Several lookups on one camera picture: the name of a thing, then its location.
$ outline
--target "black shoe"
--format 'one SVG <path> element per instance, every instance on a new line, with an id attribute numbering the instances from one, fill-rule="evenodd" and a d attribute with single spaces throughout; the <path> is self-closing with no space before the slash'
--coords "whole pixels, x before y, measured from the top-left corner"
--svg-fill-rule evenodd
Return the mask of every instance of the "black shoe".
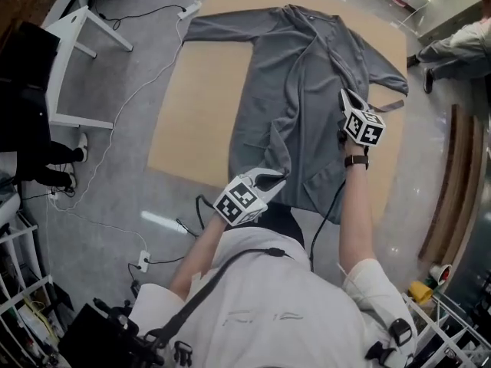
<path id="1" fill-rule="evenodd" d="M 411 68 L 414 65 L 418 65 L 420 61 L 417 59 L 416 55 L 413 54 L 412 56 L 406 57 L 406 68 Z"/>
<path id="2" fill-rule="evenodd" d="M 433 77 L 433 72 L 431 69 L 426 68 L 424 70 L 424 82 L 423 82 L 423 89 L 426 94 L 431 93 L 433 90 L 433 81 L 435 78 Z"/>

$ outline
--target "concrete floor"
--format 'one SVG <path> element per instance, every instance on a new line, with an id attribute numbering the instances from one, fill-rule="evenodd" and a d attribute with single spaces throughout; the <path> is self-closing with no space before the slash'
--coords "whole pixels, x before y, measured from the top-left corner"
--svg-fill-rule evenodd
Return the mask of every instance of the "concrete floor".
<path id="1" fill-rule="evenodd" d="M 189 5 L 195 0 L 110 0 L 98 8 L 107 17 L 148 12 L 161 5 Z M 403 21 L 408 12 L 389 7 L 386 0 L 343 0 L 373 15 L 394 23 Z M 118 48 L 102 34 L 87 28 L 81 41 L 98 52 L 92 60 L 74 52 L 62 88 L 60 108 L 72 114 L 99 120 L 114 120 L 122 103 L 142 84 L 153 79 L 171 62 L 179 39 L 174 25 L 178 8 L 123 21 L 118 30 L 134 44 L 132 53 Z M 189 20 L 180 24 L 185 32 Z M 407 34 L 407 52 L 420 47 L 413 32 Z M 74 210 L 95 222 L 138 231 L 147 241 L 153 260 L 169 260 L 186 253 L 193 237 L 182 235 L 148 222 L 142 211 L 174 219 L 181 218 L 189 227 L 199 230 L 194 198 L 202 193 L 214 199 L 216 189 L 166 176 L 147 168 L 147 156 L 157 116 L 160 111 L 172 68 L 147 86 L 125 107 L 114 132 L 113 146 L 97 171 L 84 200 Z M 400 150 L 397 177 L 387 204 L 386 214 L 376 228 L 377 257 L 389 278 L 403 290 L 420 273 L 417 253 L 433 216 L 443 178 L 447 115 L 450 105 L 472 104 L 471 84 L 442 80 L 427 96 L 421 86 L 420 68 L 410 71 L 410 93 L 406 100 L 407 118 Z M 108 130 L 86 130 L 89 137 L 89 159 L 77 164 L 79 188 L 75 199 L 61 198 L 58 206 L 67 208 L 87 187 L 95 166 L 109 143 Z M 54 140 L 75 146 L 78 130 L 54 126 Z M 44 192 L 35 182 L 26 186 L 26 196 Z M 32 199 L 27 206 L 39 224 L 45 267 L 55 281 L 70 295 L 76 309 L 93 297 L 109 305 L 130 298 L 130 275 L 127 263 L 137 263 L 143 243 L 138 236 L 93 225 L 66 212 L 57 212 L 45 198 Z M 203 210 L 205 218 L 209 216 Z M 294 211 L 300 223 L 307 248 L 321 222 L 320 215 Z M 316 245 L 316 272 L 326 280 L 340 283 L 338 261 L 339 227 L 327 224 Z M 142 282 L 167 285 L 177 263 L 151 265 L 147 274 L 135 271 Z"/>

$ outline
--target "black watch strap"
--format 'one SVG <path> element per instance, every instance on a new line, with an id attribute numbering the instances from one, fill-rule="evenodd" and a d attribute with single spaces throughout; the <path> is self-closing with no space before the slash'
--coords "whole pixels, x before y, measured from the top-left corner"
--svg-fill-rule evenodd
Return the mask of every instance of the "black watch strap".
<path id="1" fill-rule="evenodd" d="M 363 163 L 368 169 L 368 157 L 367 156 L 347 156 L 344 158 L 344 166 L 349 167 L 357 163 Z"/>

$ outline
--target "white table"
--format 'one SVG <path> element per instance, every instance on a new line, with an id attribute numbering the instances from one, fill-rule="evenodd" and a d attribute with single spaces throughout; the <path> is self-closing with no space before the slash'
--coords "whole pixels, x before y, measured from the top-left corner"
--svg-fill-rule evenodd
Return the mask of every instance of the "white table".
<path id="1" fill-rule="evenodd" d="M 86 126 L 108 128 L 112 130 L 114 127 L 113 123 L 85 119 L 83 117 L 68 116 L 66 114 L 61 114 L 57 112 L 60 89 L 61 85 L 63 84 L 63 78 L 67 70 L 71 52 L 74 50 L 74 48 L 77 48 L 79 51 L 88 54 L 92 58 L 96 58 L 97 56 L 97 53 L 77 42 L 78 35 L 80 34 L 80 31 L 87 19 L 93 22 L 96 27 L 106 33 L 106 35 L 113 38 L 125 50 L 129 52 L 133 50 L 132 44 L 126 41 L 112 28 L 106 25 L 101 19 L 94 15 L 87 6 L 82 7 L 75 12 L 72 12 L 59 21 L 56 21 L 52 25 L 46 27 L 46 31 L 49 31 L 53 35 L 56 35 L 60 38 L 60 44 L 58 45 L 58 54 L 54 59 L 53 66 L 51 67 L 48 89 L 46 90 L 48 120 L 52 124 L 65 125 L 70 127 Z"/>

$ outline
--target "cardboard sheet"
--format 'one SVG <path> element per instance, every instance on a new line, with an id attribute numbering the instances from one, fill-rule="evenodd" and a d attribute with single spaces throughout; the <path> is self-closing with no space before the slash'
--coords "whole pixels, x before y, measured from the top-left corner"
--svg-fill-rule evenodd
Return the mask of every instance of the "cardboard sheet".
<path id="1" fill-rule="evenodd" d="M 344 23 L 406 74 L 404 34 L 338 0 L 205 0 L 199 15 L 246 9 L 301 5 L 340 15 Z M 153 133 L 148 166 L 211 186 L 228 182 L 229 142 L 252 45 L 239 42 L 186 42 L 174 68 Z M 369 101 L 383 106 L 404 95 L 372 84 Z M 370 151 L 368 170 L 374 221 L 384 214 L 394 179 L 405 108 L 385 113 L 387 133 Z"/>

